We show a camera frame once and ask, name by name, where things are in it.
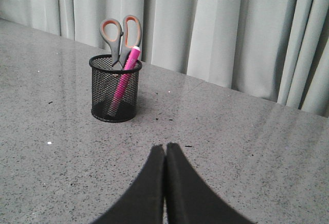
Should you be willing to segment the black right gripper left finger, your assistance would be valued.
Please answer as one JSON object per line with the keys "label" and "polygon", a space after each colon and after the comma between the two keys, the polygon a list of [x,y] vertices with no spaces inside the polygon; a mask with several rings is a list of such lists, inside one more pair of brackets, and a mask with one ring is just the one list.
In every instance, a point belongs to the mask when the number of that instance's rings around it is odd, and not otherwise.
{"label": "black right gripper left finger", "polygon": [[162,223],[164,171],[163,147],[153,146],[131,186],[93,223]]}

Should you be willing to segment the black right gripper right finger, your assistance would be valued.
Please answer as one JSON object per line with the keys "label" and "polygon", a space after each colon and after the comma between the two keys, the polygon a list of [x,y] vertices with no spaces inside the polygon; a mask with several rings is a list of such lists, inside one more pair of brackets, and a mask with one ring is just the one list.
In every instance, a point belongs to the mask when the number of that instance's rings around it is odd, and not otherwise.
{"label": "black right gripper right finger", "polygon": [[166,178],[169,223],[251,223],[208,187],[177,143],[167,145]]}

